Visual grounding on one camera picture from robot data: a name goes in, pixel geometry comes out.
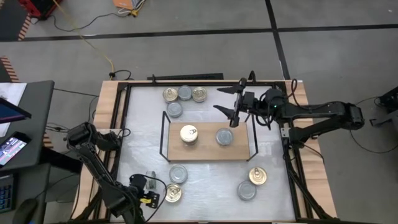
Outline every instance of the computer screen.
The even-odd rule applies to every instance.
[[[0,98],[0,124],[30,118],[30,113]]]

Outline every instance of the can lid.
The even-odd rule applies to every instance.
[[[242,200],[252,200],[257,194],[256,186],[250,181],[245,180],[238,186],[238,196]]]
[[[181,100],[189,100],[191,96],[192,96],[192,90],[189,86],[184,85],[178,88],[178,97],[180,97]]]
[[[192,91],[192,98],[195,101],[204,101],[207,97],[207,91],[203,87],[196,87]]]
[[[188,171],[183,165],[175,165],[170,169],[170,179],[172,182],[182,184],[188,179]]]
[[[167,88],[163,91],[163,98],[165,101],[171,102],[176,100],[178,97],[178,93],[173,88]]]
[[[267,172],[261,167],[252,168],[249,172],[249,179],[256,185],[261,185],[267,180]]]
[[[181,196],[182,191],[178,184],[169,184],[167,186],[166,201],[173,203],[180,200]]]
[[[167,113],[173,118],[178,118],[182,114],[181,104],[175,102],[167,105]]]
[[[185,142],[193,142],[198,138],[198,130],[192,125],[185,125],[180,131],[180,137]]]
[[[216,133],[216,141],[220,146],[227,146],[234,140],[234,135],[229,128],[221,128]]]

